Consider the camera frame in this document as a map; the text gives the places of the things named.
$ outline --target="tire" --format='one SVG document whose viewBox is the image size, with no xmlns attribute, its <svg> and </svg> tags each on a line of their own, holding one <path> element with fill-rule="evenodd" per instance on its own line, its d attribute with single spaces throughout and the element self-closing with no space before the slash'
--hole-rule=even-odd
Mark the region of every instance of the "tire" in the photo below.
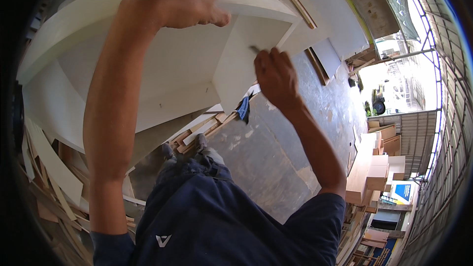
<svg viewBox="0 0 473 266">
<path fill-rule="evenodd" d="M 381 115 L 386 111 L 386 106 L 384 105 L 383 102 L 378 100 L 373 103 L 373 109 L 376 110 L 376 113 L 378 115 Z"/>
</svg>

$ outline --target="t-shirt logo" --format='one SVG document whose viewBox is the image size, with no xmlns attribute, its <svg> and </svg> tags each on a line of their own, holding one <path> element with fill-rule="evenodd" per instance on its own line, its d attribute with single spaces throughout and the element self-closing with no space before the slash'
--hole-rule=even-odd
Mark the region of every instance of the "t-shirt logo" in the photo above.
<svg viewBox="0 0 473 266">
<path fill-rule="evenodd" d="M 157 239 L 157 244 L 159 245 L 160 248 L 163 248 L 166 246 L 166 244 L 168 243 L 168 241 L 171 239 L 171 235 L 163 235 L 163 236 L 158 236 L 156 235 L 156 239 Z"/>
</svg>

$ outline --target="workshop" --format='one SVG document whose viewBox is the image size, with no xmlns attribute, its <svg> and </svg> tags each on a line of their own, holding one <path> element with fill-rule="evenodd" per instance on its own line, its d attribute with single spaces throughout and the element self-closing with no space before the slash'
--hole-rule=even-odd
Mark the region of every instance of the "workshop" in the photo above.
<svg viewBox="0 0 473 266">
<path fill-rule="evenodd" d="M 30 1 L 5 265 L 466 261 L 471 1 Z"/>
</svg>

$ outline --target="shoe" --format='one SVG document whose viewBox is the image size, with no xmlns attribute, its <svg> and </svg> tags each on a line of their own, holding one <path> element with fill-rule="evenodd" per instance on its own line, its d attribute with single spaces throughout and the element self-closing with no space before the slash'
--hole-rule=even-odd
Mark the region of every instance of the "shoe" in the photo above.
<svg viewBox="0 0 473 266">
<path fill-rule="evenodd" d="M 203 133 L 198 134 L 195 136 L 195 145 L 197 146 L 198 152 L 202 151 L 205 147 L 207 147 L 207 139 Z"/>
<path fill-rule="evenodd" d="M 164 158 L 166 158 L 166 160 L 169 160 L 173 157 L 174 155 L 174 151 L 173 149 L 171 148 L 171 146 L 169 146 L 168 143 L 164 143 L 162 144 L 161 146 L 161 152 L 164 156 Z"/>
</svg>

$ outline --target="blue sign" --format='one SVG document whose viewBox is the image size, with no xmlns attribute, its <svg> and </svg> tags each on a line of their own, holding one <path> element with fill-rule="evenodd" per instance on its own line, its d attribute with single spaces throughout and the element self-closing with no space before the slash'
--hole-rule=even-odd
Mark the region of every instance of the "blue sign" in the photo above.
<svg viewBox="0 0 473 266">
<path fill-rule="evenodd" d="M 379 257 L 377 265 L 386 266 L 389 257 L 393 253 L 394 247 L 396 246 L 396 238 L 388 238 L 387 243 L 383 249 L 375 248 L 373 251 L 373 258 Z M 373 266 L 375 261 L 370 262 L 370 266 Z"/>
<path fill-rule="evenodd" d="M 411 195 L 411 184 L 396 185 L 394 192 L 409 202 L 409 196 Z"/>
</svg>

